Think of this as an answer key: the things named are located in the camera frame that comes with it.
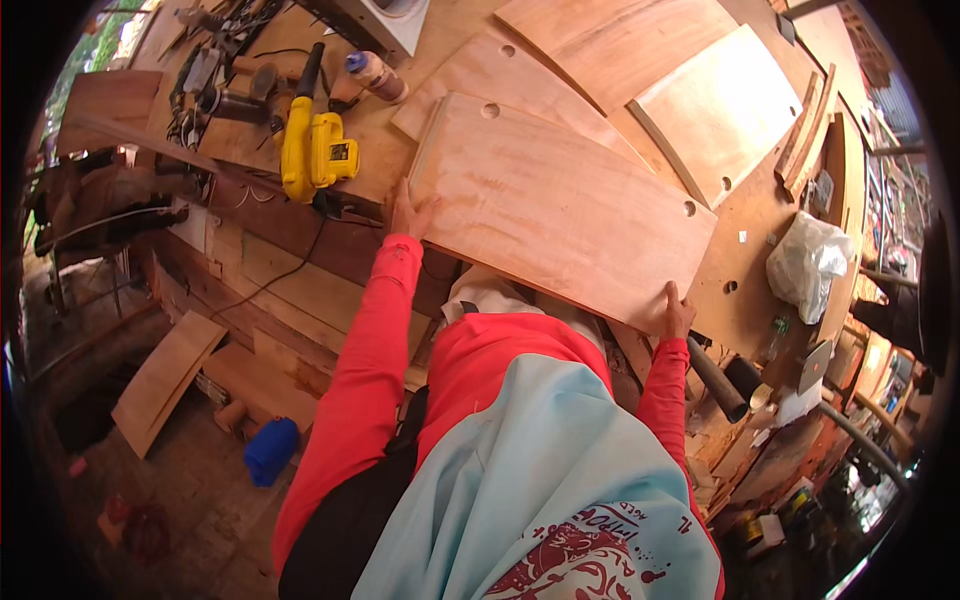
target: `wooden workbench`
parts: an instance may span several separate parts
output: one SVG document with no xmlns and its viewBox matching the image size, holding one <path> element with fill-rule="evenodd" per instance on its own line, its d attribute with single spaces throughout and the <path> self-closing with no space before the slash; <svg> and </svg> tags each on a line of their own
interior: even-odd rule
<svg viewBox="0 0 960 600">
<path fill-rule="evenodd" d="M 398 69 L 401 77 L 411 89 L 416 89 L 471 36 L 489 28 L 496 29 L 501 35 L 513 39 L 519 47 L 536 54 L 535 50 L 492 17 L 492 12 L 506 4 L 506 1 L 432 0 L 416 56 Z M 798 96 L 803 97 L 811 70 L 822 69 L 802 47 L 792 46 L 780 36 L 776 14 L 765 0 L 719 2 L 737 23 L 749 24 L 754 29 L 777 60 Z M 188 3 L 189 0 L 167 2 L 172 5 Z M 215 0 L 204 2 L 205 5 L 214 3 Z M 326 44 L 324 69 L 333 82 L 341 73 L 343 57 L 350 48 L 338 36 L 323 36 L 324 29 L 323 23 L 314 23 L 313 16 L 308 12 L 299 6 L 290 6 L 285 12 L 281 11 L 264 29 L 247 54 L 253 56 L 284 48 L 309 50 L 314 42 L 323 41 Z M 164 28 L 161 23 L 155 24 L 151 31 L 151 35 L 154 34 L 163 36 L 166 40 L 171 37 L 170 28 Z M 167 95 L 177 70 L 196 41 L 183 45 L 176 52 L 157 61 L 157 49 L 165 44 L 153 44 L 148 39 L 137 57 L 134 68 L 162 69 L 166 72 L 148 126 L 148 131 L 155 135 L 165 135 L 170 119 Z M 270 60 L 281 67 L 298 68 L 303 64 L 305 56 L 303 53 L 283 53 L 271 55 Z M 248 84 L 247 78 L 237 76 L 231 87 L 243 90 Z M 846 110 L 840 103 L 837 104 L 837 109 Z M 382 203 L 396 179 L 409 169 L 417 145 L 390 124 L 396 110 L 396 107 L 391 107 L 375 97 L 368 97 L 344 115 L 347 135 L 360 144 L 361 159 L 358 177 L 344 182 L 341 187 L 343 191 L 374 203 Z M 615 111 L 609 120 L 660 177 L 684 189 L 660 149 L 625 108 Z M 774 180 L 774 164 L 782 145 L 782 142 L 778 144 L 716 209 L 717 227 L 700 271 L 690 288 L 690 297 L 698 307 L 694 328 L 725 348 L 746 356 L 756 356 L 758 350 L 767 342 L 771 323 L 778 315 L 790 315 L 792 318 L 788 344 L 791 352 L 803 352 L 808 339 L 814 333 L 813 327 L 800 322 L 794 307 L 773 297 L 764 268 L 766 258 L 774 248 L 773 244 L 785 234 L 798 208 L 796 204 L 784 200 Z M 206 155 L 253 169 L 273 173 L 278 169 L 278 152 L 268 138 L 266 126 L 214 119 L 204 135 L 200 149 Z M 238 209 L 226 212 L 226 207 L 237 204 L 240 198 L 240 188 L 225 184 L 218 186 L 212 204 L 219 206 L 224 216 L 229 215 L 244 228 L 274 242 L 284 250 L 296 255 L 306 253 L 318 223 L 315 213 L 302 206 L 276 201 L 265 204 L 248 202 Z M 853 210 L 862 211 L 862 206 Z M 741 232 L 745 232 L 745 241 L 741 241 L 744 237 Z M 318 262 L 321 257 L 318 252 L 314 252 L 310 260 Z M 724 287 L 729 281 L 736 281 L 737 289 L 727 294 Z"/>
</svg>

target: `blue container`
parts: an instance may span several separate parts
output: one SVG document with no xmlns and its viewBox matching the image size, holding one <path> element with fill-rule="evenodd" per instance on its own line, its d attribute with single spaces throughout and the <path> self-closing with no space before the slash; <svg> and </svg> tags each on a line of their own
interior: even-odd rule
<svg viewBox="0 0 960 600">
<path fill-rule="evenodd" d="M 300 432 L 287 418 L 274 419 L 263 426 L 243 453 L 243 463 L 258 488 L 269 488 L 297 451 Z"/>
</svg>

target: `yellow blower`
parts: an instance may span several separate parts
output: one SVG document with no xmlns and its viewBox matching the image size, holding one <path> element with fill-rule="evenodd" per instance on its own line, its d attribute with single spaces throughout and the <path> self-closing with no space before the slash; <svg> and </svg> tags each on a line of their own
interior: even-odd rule
<svg viewBox="0 0 960 600">
<path fill-rule="evenodd" d="M 297 95 L 283 134 L 280 174 L 283 191 L 294 202 L 311 204 L 317 190 L 356 177 L 359 152 L 356 140 L 344 139 L 344 122 L 335 112 L 313 115 L 313 90 L 324 57 L 316 43 L 303 67 Z"/>
</svg>

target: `bottle with blue cap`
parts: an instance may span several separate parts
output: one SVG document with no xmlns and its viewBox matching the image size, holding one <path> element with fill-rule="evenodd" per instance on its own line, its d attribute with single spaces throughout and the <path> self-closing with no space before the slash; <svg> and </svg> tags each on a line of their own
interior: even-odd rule
<svg viewBox="0 0 960 600">
<path fill-rule="evenodd" d="M 345 68 L 356 82 L 384 102 L 400 104 L 410 93 L 396 71 L 370 50 L 348 54 Z"/>
</svg>

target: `white plastic bag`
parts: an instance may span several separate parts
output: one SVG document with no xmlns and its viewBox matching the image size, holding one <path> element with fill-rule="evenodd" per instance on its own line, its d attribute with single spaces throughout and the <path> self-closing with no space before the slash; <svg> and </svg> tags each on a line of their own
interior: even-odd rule
<svg viewBox="0 0 960 600">
<path fill-rule="evenodd" d="M 813 325 L 827 308 L 830 282 L 847 273 L 853 240 L 837 226 L 797 211 L 793 225 L 767 258 L 767 280 L 777 298 L 795 305 Z"/>
</svg>

